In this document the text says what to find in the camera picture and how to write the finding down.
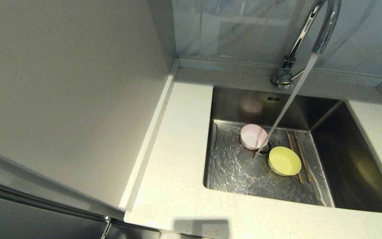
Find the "round metal drain strainer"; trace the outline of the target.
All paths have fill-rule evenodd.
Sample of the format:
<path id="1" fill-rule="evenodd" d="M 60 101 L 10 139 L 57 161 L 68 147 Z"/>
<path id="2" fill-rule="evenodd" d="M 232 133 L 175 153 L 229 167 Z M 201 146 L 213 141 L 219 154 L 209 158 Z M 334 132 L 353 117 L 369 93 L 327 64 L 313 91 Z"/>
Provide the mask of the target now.
<path id="1" fill-rule="evenodd" d="M 266 157 L 274 147 L 275 147 L 274 141 L 271 138 L 269 138 L 267 145 L 265 145 L 260 152 L 258 151 L 254 152 L 253 157 L 256 157 L 256 156 Z"/>

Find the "yellow plastic bowl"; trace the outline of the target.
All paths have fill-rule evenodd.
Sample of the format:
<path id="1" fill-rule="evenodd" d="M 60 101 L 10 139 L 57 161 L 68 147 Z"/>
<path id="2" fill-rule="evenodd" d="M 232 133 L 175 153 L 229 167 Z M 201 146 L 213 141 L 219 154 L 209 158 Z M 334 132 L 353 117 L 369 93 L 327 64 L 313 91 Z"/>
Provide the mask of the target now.
<path id="1" fill-rule="evenodd" d="M 282 146 L 270 151 L 267 163 L 274 173 L 284 177 L 297 175 L 302 168 L 300 157 L 293 150 Z"/>

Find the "brown wooden chopstick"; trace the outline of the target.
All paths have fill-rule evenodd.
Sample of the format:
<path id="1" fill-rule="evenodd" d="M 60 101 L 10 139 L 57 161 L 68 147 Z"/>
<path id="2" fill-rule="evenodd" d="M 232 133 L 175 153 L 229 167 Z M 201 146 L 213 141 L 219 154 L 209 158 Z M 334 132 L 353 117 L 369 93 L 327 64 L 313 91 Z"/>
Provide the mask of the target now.
<path id="1" fill-rule="evenodd" d="M 306 156 L 305 156 L 305 153 L 303 151 L 303 144 L 301 143 L 300 139 L 297 137 L 296 131 L 294 131 L 294 130 L 293 130 L 293 136 L 294 136 L 294 139 L 296 141 L 304 169 L 306 171 L 307 180 L 309 183 L 312 183 L 312 177 L 310 175 L 309 167 L 308 167 L 308 164 L 306 162 Z"/>
<path id="2" fill-rule="evenodd" d="M 290 146 L 290 149 L 295 153 L 295 150 L 294 150 L 294 147 L 293 147 L 293 143 L 291 142 L 291 136 L 288 133 L 288 131 L 286 131 L 286 136 L 287 136 L 288 145 Z M 300 174 L 300 171 L 297 173 L 297 175 L 298 175 L 298 179 L 299 179 L 300 184 L 302 184 L 303 183 L 303 179 L 302 179 L 302 176 Z"/>

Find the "dark grey cabinet front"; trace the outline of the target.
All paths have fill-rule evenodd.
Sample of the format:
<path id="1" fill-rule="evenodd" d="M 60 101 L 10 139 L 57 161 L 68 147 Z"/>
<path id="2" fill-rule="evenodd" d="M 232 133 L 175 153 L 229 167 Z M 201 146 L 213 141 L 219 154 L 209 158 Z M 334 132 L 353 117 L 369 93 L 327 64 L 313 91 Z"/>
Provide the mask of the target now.
<path id="1" fill-rule="evenodd" d="M 125 213 L 42 178 L 0 156 L 0 239 L 160 239 L 123 221 Z"/>

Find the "running water stream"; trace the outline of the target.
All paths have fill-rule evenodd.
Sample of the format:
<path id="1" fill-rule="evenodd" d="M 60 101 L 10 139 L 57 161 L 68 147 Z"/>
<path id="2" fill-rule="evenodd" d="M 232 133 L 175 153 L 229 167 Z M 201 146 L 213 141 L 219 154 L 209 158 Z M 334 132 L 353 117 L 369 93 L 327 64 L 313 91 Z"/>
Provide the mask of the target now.
<path id="1" fill-rule="evenodd" d="M 300 76 L 300 79 L 298 80 L 298 82 L 296 83 L 295 87 L 293 88 L 290 97 L 288 98 L 287 102 L 285 103 L 285 106 L 283 107 L 282 111 L 278 115 L 277 120 L 275 121 L 274 125 L 269 130 L 268 135 L 267 135 L 266 139 L 264 140 L 264 143 L 265 142 L 267 143 L 269 141 L 270 137 L 272 136 L 272 134 L 275 132 L 278 124 L 281 122 L 281 120 L 284 117 L 286 111 L 288 110 L 288 108 L 290 107 L 291 103 L 295 99 L 297 93 L 300 91 L 300 88 L 305 83 L 305 81 L 306 81 L 310 71 L 313 69 L 315 63 L 317 62 L 317 59 L 319 58 L 319 56 L 320 56 L 319 53 L 312 53 L 310 58 L 309 58 L 309 61 L 308 61 L 307 65 L 306 65 L 306 67 L 301 70 L 300 74 L 298 74 L 298 76 Z"/>

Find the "stainless steel sink basin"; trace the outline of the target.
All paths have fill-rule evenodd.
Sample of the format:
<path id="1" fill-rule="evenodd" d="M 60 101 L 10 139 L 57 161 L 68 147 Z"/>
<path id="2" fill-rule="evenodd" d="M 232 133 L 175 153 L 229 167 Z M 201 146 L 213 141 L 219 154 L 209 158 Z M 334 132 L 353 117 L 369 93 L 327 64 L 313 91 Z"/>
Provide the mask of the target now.
<path id="1" fill-rule="evenodd" d="M 288 94 L 215 87 L 211 103 L 203 184 L 222 192 L 305 204 L 382 213 L 382 165 L 344 101 L 298 95 L 270 137 L 275 147 L 300 153 L 293 130 L 303 144 L 312 177 L 303 166 L 298 175 L 280 176 L 266 157 L 253 157 L 240 142 L 246 124 L 269 131 Z"/>

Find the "chrome gooseneck faucet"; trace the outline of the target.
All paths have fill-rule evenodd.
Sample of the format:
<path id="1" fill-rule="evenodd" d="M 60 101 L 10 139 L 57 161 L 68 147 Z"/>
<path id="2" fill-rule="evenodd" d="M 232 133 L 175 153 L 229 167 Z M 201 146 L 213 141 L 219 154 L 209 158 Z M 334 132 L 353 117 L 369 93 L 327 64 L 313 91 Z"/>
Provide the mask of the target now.
<path id="1" fill-rule="evenodd" d="M 296 55 L 299 48 L 303 44 L 306 35 L 317 18 L 317 15 L 321 11 L 324 5 L 327 5 L 327 10 L 323 20 L 323 24 L 319 30 L 314 45 L 312 47 L 312 53 L 323 54 L 327 44 L 332 36 L 332 33 L 337 24 L 339 13 L 341 11 L 342 0 L 315 0 L 308 14 L 306 15 L 303 24 L 299 30 L 299 34 L 294 40 L 290 50 L 280 61 L 279 66 L 275 72 L 275 75 L 270 79 L 272 85 L 280 89 L 289 89 L 293 85 L 293 80 L 302 74 L 305 69 L 301 69 L 298 73 L 293 74 L 292 69 L 296 62 Z"/>

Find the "pink plastic bowl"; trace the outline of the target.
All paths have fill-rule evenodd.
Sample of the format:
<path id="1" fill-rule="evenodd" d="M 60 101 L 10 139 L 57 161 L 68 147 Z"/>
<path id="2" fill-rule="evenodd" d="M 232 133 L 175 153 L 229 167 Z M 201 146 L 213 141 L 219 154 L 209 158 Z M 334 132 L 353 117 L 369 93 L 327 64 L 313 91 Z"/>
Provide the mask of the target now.
<path id="1" fill-rule="evenodd" d="M 259 150 L 268 144 L 268 133 L 257 124 L 246 124 L 241 128 L 241 144 L 249 150 Z"/>

